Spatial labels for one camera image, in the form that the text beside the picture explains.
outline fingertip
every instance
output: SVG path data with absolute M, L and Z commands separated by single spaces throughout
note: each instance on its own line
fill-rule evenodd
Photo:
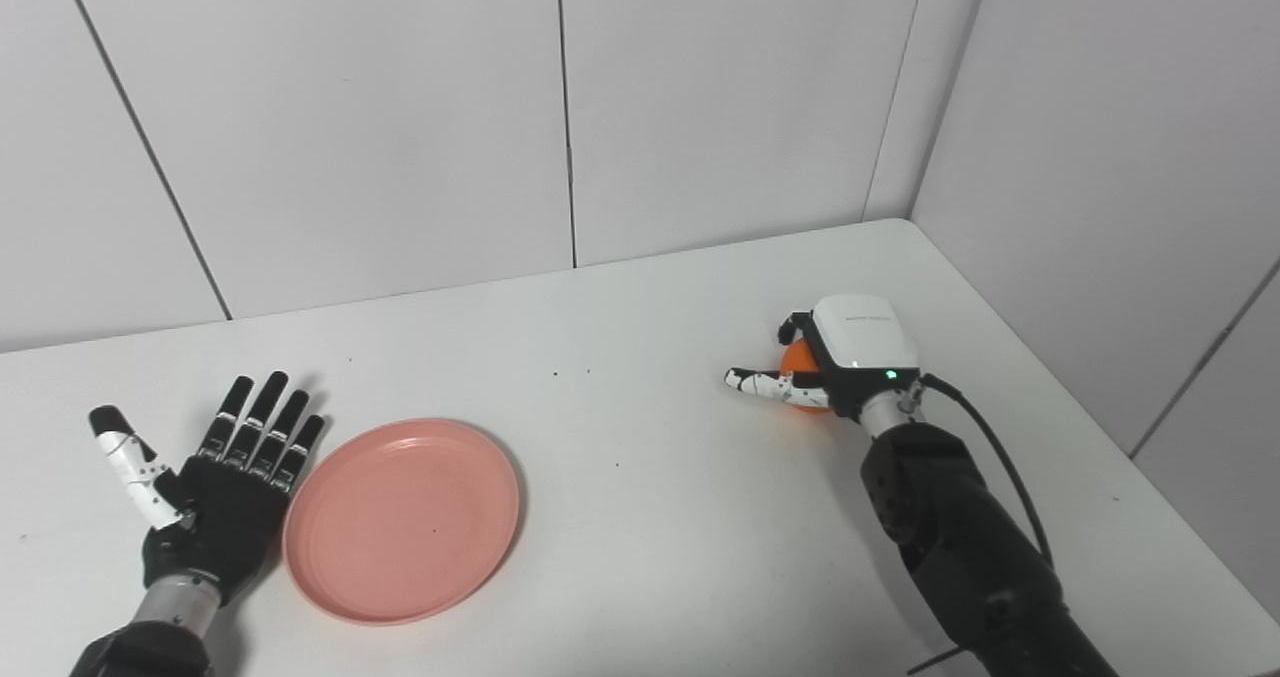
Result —
M 114 404 L 101 404 L 101 407 L 90 411 L 88 425 L 93 429 L 95 436 L 106 433 L 133 434 L 133 427 L 129 426 L 128 418 L 124 418 L 120 408 Z

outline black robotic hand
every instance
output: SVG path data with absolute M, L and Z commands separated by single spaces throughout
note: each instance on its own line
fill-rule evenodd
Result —
M 324 418 L 312 416 L 288 444 L 307 404 L 307 394 L 297 390 L 262 435 L 287 383 L 284 372 L 274 372 L 236 427 L 253 386 L 250 378 L 238 378 L 196 454 L 170 485 L 156 485 L 168 491 L 164 497 L 172 497 L 169 502 L 182 517 L 152 527 L 142 541 L 146 586 L 168 575 L 192 575 L 212 582 L 225 605 L 257 573 L 280 531 L 293 484 L 324 427 Z M 132 435 L 110 404 L 96 408 L 90 421 L 99 434 L 101 427 L 115 427 Z
M 177 475 L 114 404 L 90 413 L 99 444 L 152 527 L 142 541 L 147 596 L 137 617 L 92 642 L 73 677 L 211 674 L 201 644 L 207 618 L 262 567 L 324 427 L 311 416 L 289 442 L 310 399 L 297 390 L 266 430 L 287 384 L 284 372 L 271 372 L 241 422 L 253 381 L 237 378 Z

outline black cable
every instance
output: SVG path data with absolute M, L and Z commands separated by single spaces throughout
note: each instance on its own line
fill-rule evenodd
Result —
M 1014 466 L 1014 459 L 1009 457 L 1009 452 L 1005 450 L 1005 444 L 1001 444 L 1000 436 L 996 436 L 996 431 L 992 430 L 991 425 L 987 424 L 978 408 L 974 407 L 960 390 L 955 389 L 950 381 L 943 380 L 936 375 L 920 376 L 920 384 L 928 386 L 929 389 L 937 390 L 938 393 L 947 395 L 952 402 L 960 404 L 969 417 L 978 425 L 982 434 L 987 436 L 987 442 L 991 443 L 991 449 L 996 450 L 996 457 L 1000 458 L 1000 463 L 1005 467 L 1005 472 L 1009 474 L 1009 481 L 1014 484 L 1014 490 L 1018 493 L 1018 499 L 1023 503 L 1023 509 L 1027 511 L 1027 518 L 1032 523 L 1032 532 L 1036 534 L 1036 541 L 1039 545 L 1041 557 L 1050 567 L 1053 566 L 1053 553 L 1048 549 L 1048 535 L 1044 534 L 1044 526 L 1039 521 L 1039 513 L 1036 512 L 1036 504 L 1032 503 L 1032 495 L 1027 490 L 1027 485 L 1023 484 L 1023 479 L 1018 472 L 1018 467 Z

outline robotic finger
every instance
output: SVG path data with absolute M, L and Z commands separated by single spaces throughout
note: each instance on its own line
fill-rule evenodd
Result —
M 745 394 L 763 395 L 799 407 L 829 407 L 827 389 L 818 372 L 786 372 L 777 370 L 744 370 L 731 367 L 724 384 Z
M 119 408 L 102 404 L 88 413 L 88 421 L 124 490 L 152 527 L 163 530 L 191 516 L 189 493 L 155 449 L 133 433 Z

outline black arm segment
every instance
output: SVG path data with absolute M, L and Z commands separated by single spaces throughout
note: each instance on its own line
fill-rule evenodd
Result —
M 891 427 L 861 477 L 938 623 L 992 677 L 1116 677 L 959 436 L 919 422 Z
M 134 622 L 92 641 L 70 677 L 212 677 L 200 637 L 168 622 Z

